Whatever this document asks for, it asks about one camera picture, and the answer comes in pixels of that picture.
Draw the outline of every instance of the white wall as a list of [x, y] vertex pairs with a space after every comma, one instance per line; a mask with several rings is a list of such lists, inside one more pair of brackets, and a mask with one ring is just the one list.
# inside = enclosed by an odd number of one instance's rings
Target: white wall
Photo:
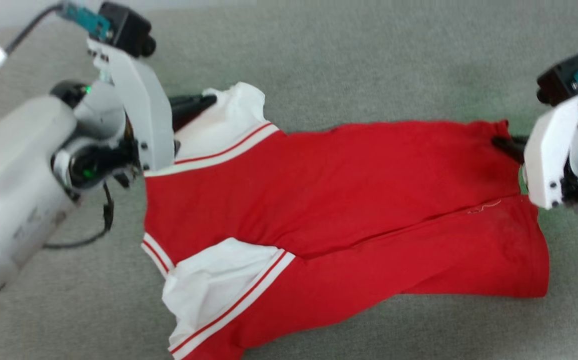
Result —
[[[102, 0], [72, 0], [90, 9], [98, 9]], [[0, 0], [0, 28], [24, 25], [43, 8], [58, 0]], [[182, 9], [197, 7], [216, 7], [238, 3], [252, 3], [255, 0], [115, 0], [115, 3], [129, 5], [132, 9], [143, 12], [149, 9]]]

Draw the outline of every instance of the striped trim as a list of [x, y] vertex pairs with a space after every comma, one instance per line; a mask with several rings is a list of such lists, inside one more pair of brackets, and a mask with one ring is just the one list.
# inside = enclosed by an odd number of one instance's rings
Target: striped trim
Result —
[[196, 157], [193, 159], [183, 159], [176, 161], [173, 166], [164, 168], [159, 171], [146, 171], [144, 173], [145, 178], [151, 178], [154, 176], [165, 176], [176, 173], [182, 173], [184, 171], [190, 171], [195, 169], [202, 169], [205, 167], [216, 166], [227, 162], [238, 155], [242, 155], [247, 150], [250, 150], [253, 146], [263, 141], [271, 134], [279, 131], [277, 126], [272, 123], [267, 122], [266, 124], [260, 126], [247, 136], [245, 136], [241, 141], [231, 146], [227, 150], [224, 150], [214, 155], [207, 155], [203, 157]]
[[270, 266], [260, 271], [260, 274], [251, 282], [251, 285], [243, 290], [244, 294], [236, 297], [232, 304], [225, 307], [227, 309], [225, 312], [218, 313], [212, 321], [193, 333], [193, 335], [183, 338], [179, 344], [173, 344], [168, 348], [175, 360], [181, 360], [186, 357], [204, 340], [207, 340], [211, 335], [217, 333], [243, 313], [278, 278], [293, 259], [295, 259], [295, 255], [292, 253], [284, 250], [278, 251], [269, 261]]
[[167, 253], [165, 253], [158, 242], [156, 242], [156, 240], [146, 232], [144, 233], [144, 238], [142, 239], [140, 247], [153, 260], [158, 267], [158, 270], [162, 273], [162, 276], [167, 276], [168, 272], [174, 268], [173, 262], [171, 262]]

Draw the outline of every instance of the black cable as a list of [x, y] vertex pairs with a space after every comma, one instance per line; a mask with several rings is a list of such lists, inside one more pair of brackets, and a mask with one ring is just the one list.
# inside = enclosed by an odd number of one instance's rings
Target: black cable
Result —
[[46, 18], [49, 14], [54, 13], [56, 11], [62, 10], [62, 3], [58, 3], [52, 6], [47, 7], [46, 9], [42, 10], [29, 24], [20, 31], [20, 33], [11, 41], [11, 43], [5, 48], [5, 54], [7, 56], [11, 55], [14, 50], [22, 43], [24, 39], [29, 35], [31, 30], [33, 30], [43, 18]]
[[88, 244], [94, 242], [95, 240], [100, 239], [106, 233], [111, 230], [111, 225], [113, 225], [113, 208], [114, 203], [113, 199], [111, 198], [111, 193], [109, 192], [109, 187], [106, 186], [106, 182], [104, 183], [104, 194], [106, 194], [106, 204], [103, 207], [103, 217], [104, 217], [104, 228], [102, 231], [90, 237], [89, 239], [78, 241], [75, 243], [67, 243], [67, 244], [44, 244], [43, 248], [47, 250], [64, 250], [64, 249], [74, 249], [80, 248], [82, 246], [87, 246]]

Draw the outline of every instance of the garment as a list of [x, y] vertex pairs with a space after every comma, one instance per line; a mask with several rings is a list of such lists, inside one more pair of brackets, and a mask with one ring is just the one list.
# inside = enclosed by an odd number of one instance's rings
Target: garment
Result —
[[491, 144], [505, 121], [285, 134], [239, 83], [145, 174], [143, 248], [166, 276], [179, 360], [234, 360], [396, 294], [541, 297], [537, 209]]

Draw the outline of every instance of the gray fabric surface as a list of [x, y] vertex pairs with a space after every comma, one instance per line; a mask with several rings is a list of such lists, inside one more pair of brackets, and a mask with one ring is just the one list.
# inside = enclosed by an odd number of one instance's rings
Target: gray fabric surface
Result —
[[[578, 52], [578, 1], [267, 0], [147, 16], [158, 40], [148, 63], [168, 94], [249, 82], [266, 93], [266, 117], [287, 132], [508, 118], [513, 132], [526, 133], [545, 111], [536, 76]], [[0, 32], [0, 43], [13, 33]], [[0, 116], [58, 80], [94, 76], [83, 33], [49, 23], [1, 71]], [[139, 248], [143, 184], [111, 190], [111, 235], [39, 253], [0, 295], [0, 360], [169, 358], [174, 319]], [[54, 241], [97, 230], [102, 200], [87, 199]], [[552, 261], [545, 299], [397, 296], [245, 359], [578, 359], [578, 214], [553, 210], [541, 224]]]

